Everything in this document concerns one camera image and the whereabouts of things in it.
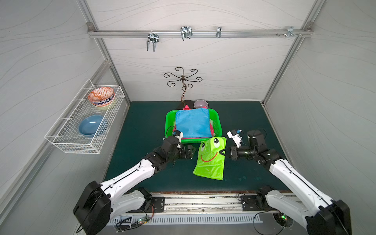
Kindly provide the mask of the green plastic basket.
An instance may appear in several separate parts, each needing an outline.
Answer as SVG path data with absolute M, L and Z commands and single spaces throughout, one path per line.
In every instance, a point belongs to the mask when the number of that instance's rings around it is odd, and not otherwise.
M 168 112 L 165 119 L 165 137 L 172 136 L 174 130 L 183 132 L 183 144 L 200 143 L 212 137 L 222 136 L 217 111 L 207 108 Z

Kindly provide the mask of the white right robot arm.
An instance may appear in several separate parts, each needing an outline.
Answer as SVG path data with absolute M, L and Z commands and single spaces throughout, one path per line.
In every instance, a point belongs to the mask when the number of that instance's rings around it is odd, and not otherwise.
M 310 235 L 352 234 L 351 212 L 342 200 L 335 201 L 326 195 L 297 170 L 279 153 L 267 147 L 264 135 L 258 130 L 247 133 L 248 145 L 242 145 L 240 130 L 227 132 L 235 145 L 220 153 L 233 160 L 239 158 L 255 160 L 292 191 L 299 202 L 290 199 L 271 187 L 258 192 L 259 206 L 271 208 L 287 215 L 304 227 Z

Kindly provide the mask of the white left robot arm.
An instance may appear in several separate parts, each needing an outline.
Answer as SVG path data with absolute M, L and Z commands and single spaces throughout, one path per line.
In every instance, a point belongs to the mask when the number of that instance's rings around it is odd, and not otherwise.
M 132 193 L 129 190 L 166 169 L 170 162 L 192 159 L 195 151 L 194 146 L 183 145 L 180 137 L 170 136 L 124 173 L 102 183 L 90 182 L 73 208 L 73 214 L 79 223 L 76 232 L 96 235 L 114 217 L 141 210 L 149 204 L 152 196 L 144 190 Z

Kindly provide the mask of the green frog raincoat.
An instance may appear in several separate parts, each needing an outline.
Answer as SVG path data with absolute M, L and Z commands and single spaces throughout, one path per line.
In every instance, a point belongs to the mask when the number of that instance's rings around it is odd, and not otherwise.
M 220 153 L 226 147 L 225 137 L 212 137 L 202 141 L 193 174 L 213 180 L 223 180 L 225 156 Z

